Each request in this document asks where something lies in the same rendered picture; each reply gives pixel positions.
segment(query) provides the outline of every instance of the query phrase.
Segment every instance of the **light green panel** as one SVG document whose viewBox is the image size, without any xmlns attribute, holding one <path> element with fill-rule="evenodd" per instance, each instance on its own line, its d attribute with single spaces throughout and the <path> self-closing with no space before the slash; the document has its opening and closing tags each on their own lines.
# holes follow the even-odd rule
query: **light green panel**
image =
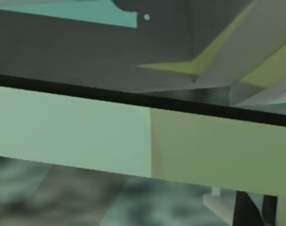
<svg viewBox="0 0 286 226">
<path fill-rule="evenodd" d="M 100 24 L 137 27 L 137 13 L 124 12 L 116 7 L 111 0 L 61 3 L 55 1 L 52 4 L 10 6 L 1 7 L 0 9 Z"/>
<path fill-rule="evenodd" d="M 0 156 L 151 176 L 150 109 L 0 87 Z"/>
</svg>

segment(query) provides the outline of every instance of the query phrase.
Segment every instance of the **hole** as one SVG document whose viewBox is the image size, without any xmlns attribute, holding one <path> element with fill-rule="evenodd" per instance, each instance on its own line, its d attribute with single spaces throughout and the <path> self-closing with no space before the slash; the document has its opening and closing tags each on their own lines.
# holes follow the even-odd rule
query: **hole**
<svg viewBox="0 0 286 226">
<path fill-rule="evenodd" d="M 144 15 L 144 20 L 149 21 L 150 20 L 150 15 L 149 14 L 145 14 Z"/>
</svg>

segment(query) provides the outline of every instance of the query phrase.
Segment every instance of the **black edge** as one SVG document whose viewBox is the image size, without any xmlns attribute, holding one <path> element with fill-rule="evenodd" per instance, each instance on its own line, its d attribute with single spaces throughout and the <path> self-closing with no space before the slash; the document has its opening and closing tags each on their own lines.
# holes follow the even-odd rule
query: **black edge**
<svg viewBox="0 0 286 226">
<path fill-rule="evenodd" d="M 286 127 L 286 115 L 0 75 L 0 87 Z"/>
</svg>

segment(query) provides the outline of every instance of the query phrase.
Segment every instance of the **white dot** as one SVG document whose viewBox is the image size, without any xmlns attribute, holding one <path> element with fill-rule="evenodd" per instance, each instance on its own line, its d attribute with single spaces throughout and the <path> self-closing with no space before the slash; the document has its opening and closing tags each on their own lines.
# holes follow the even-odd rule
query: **white dot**
<svg viewBox="0 0 286 226">
<path fill-rule="evenodd" d="M 144 19 L 147 20 L 147 21 L 150 20 L 150 15 L 149 14 L 145 14 L 144 15 Z"/>
</svg>

